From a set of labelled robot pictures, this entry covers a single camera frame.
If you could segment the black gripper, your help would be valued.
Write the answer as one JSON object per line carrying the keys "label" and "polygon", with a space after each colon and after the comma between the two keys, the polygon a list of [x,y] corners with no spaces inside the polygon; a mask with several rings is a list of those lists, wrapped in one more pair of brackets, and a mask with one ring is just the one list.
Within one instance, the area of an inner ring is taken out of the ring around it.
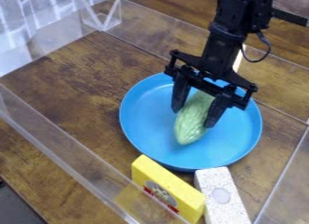
{"label": "black gripper", "polygon": [[242,110],[248,108],[258,87],[232,67],[225,73],[217,73],[201,66],[201,59],[198,56],[173,50],[165,73],[174,81],[171,108],[175,113],[185,105],[191,88],[199,89],[215,98],[203,122],[203,127],[211,128],[230,107]]}

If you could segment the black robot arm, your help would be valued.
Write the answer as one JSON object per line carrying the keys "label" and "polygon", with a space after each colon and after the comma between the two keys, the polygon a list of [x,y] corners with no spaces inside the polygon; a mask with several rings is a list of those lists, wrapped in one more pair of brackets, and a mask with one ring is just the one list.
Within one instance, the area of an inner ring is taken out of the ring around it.
{"label": "black robot arm", "polygon": [[178,112],[190,89],[199,89],[214,97],[203,119],[203,126],[217,124],[230,107],[245,109],[258,87],[233,69],[242,44],[250,33],[269,43],[264,29],[273,16],[273,0],[217,0],[217,15],[209,25],[203,54],[194,56],[178,50],[170,52],[165,73],[174,80],[171,108]]}

